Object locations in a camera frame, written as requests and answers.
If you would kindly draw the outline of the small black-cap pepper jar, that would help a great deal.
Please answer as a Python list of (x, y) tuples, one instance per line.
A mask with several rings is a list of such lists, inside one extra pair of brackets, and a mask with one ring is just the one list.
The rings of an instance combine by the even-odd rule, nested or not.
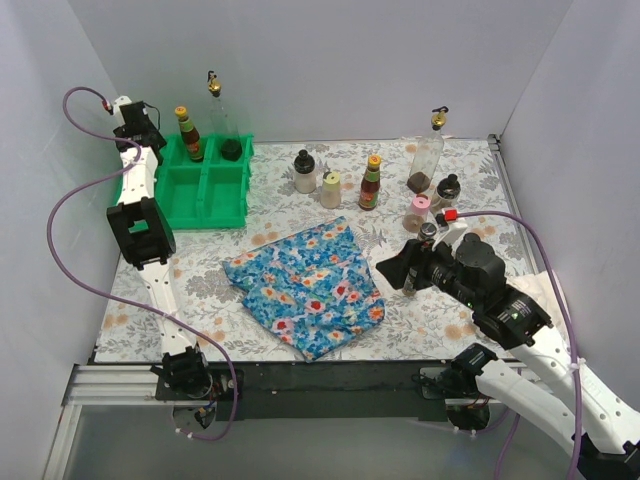
[(413, 297), (417, 292), (418, 282), (420, 280), (420, 268), (418, 266), (410, 267), (405, 278), (402, 293), (407, 297)]

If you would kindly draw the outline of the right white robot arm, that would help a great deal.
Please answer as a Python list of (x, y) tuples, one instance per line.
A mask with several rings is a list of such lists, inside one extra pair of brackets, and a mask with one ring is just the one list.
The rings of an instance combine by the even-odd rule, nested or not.
[(639, 413), (613, 393), (570, 349), (549, 314), (508, 284), (505, 265), (473, 233), (457, 249), (409, 240), (396, 256), (377, 264), (394, 288), (411, 282), (435, 287), (472, 310), (476, 327), (524, 363), (535, 384), (474, 343), (451, 363), (454, 389), (464, 397), (492, 397), (547, 434), (567, 454), (577, 454), (587, 479), (639, 476)]

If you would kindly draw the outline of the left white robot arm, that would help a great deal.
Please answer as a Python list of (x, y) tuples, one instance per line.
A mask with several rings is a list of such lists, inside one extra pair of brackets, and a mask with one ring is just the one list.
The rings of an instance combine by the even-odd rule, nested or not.
[(167, 145), (149, 118), (147, 104), (120, 96), (107, 106), (118, 126), (116, 148), (127, 171), (107, 220), (124, 260), (133, 266), (161, 314), (161, 365), (152, 372), (171, 391), (193, 400), (210, 394), (213, 377), (196, 336), (180, 323), (180, 307), (170, 259), (176, 251), (173, 232), (155, 199), (156, 170)]

